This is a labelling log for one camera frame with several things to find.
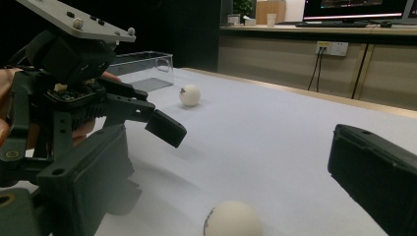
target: power cord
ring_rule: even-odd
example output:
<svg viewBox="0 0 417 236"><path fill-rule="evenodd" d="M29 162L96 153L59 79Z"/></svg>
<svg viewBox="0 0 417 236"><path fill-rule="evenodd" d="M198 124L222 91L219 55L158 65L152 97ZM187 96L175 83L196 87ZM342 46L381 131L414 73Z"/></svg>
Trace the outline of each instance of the power cord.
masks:
<svg viewBox="0 0 417 236"><path fill-rule="evenodd" d="M320 79L320 72L322 70L322 58L323 58L323 54L325 54L325 51L326 51L325 47L320 47L319 48L319 53L317 54L316 65L314 67L313 76L310 79L310 84L309 84L309 87L307 88L307 90L310 90L310 87L312 86L313 79L314 79L314 76L316 75L316 71L317 71L317 65L319 64L319 75L317 77L317 82L316 82L316 91L319 92L319 79Z"/></svg>
<svg viewBox="0 0 417 236"><path fill-rule="evenodd" d="M322 71L322 59L323 55L325 54L326 48L323 48L322 54L320 54L320 61L319 61L319 75L317 76L316 82L316 92L319 92L319 80L320 80L320 72Z"/></svg>

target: potted plant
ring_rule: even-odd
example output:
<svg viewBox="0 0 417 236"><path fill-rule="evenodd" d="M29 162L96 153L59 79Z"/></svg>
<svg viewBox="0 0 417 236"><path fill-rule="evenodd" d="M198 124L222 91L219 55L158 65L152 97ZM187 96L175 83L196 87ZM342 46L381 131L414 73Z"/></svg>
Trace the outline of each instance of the potted plant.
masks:
<svg viewBox="0 0 417 236"><path fill-rule="evenodd" d="M253 10L252 0L233 0L233 14L240 15L240 22L244 23L243 16L250 16Z"/></svg>

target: desk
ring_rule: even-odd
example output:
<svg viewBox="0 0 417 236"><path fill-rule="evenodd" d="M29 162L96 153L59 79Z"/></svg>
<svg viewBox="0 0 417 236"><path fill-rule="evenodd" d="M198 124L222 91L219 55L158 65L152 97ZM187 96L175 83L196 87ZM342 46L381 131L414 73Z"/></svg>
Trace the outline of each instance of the desk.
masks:
<svg viewBox="0 0 417 236"><path fill-rule="evenodd" d="M332 131L352 125L417 152L417 112L192 70L174 75L149 101L188 134L174 148L145 124L126 123L132 179L144 192L129 215L106 215L96 235L202 236L210 210L228 200L252 206L265 236L386 235L330 177ZM186 84L202 91L196 107L179 101Z"/></svg>
<svg viewBox="0 0 417 236"><path fill-rule="evenodd" d="M417 110L415 26L221 28L217 72L307 89L319 40L349 42L345 57L323 57L320 92Z"/></svg>

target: robotic arm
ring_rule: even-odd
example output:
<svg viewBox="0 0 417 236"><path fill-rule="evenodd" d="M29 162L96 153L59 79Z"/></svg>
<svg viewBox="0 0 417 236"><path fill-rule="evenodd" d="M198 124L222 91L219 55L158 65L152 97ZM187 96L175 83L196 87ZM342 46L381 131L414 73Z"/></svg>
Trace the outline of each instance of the robotic arm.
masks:
<svg viewBox="0 0 417 236"><path fill-rule="evenodd" d="M155 109L148 94L101 78L115 58L110 44L134 41L124 31L54 0L18 0L57 29L26 47L32 70L16 73L9 111L11 132L0 147L0 187L30 181L38 189L0 192L2 235L93 235L106 213L124 214L141 190L128 178L124 122L146 129L178 148L187 131ZM101 130L76 147L72 131L105 116ZM40 127L26 157L30 124Z"/></svg>

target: cable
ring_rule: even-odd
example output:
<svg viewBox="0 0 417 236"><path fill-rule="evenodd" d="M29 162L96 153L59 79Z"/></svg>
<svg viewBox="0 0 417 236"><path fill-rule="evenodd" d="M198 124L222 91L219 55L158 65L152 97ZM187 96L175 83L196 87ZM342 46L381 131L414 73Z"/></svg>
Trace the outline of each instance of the cable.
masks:
<svg viewBox="0 0 417 236"><path fill-rule="evenodd" d="M26 46L17 51L7 62L7 65L17 66L20 65L26 58Z"/></svg>
<svg viewBox="0 0 417 236"><path fill-rule="evenodd" d="M325 54L326 48L323 48L322 54L320 54L320 61L319 61L319 75L317 76L316 82L316 92L319 92L319 80L320 80L320 72L322 71L322 58L323 54Z"/></svg>
<svg viewBox="0 0 417 236"><path fill-rule="evenodd" d="M309 87L307 88L307 90L310 90L310 87L312 86L313 78L316 75L317 64L319 62L320 54L322 53L322 51L325 51L325 49L320 47L319 48L319 53L317 54L317 58L316 58L316 65L314 66L313 76L312 76L312 79L310 79L310 84L309 84Z"/></svg>

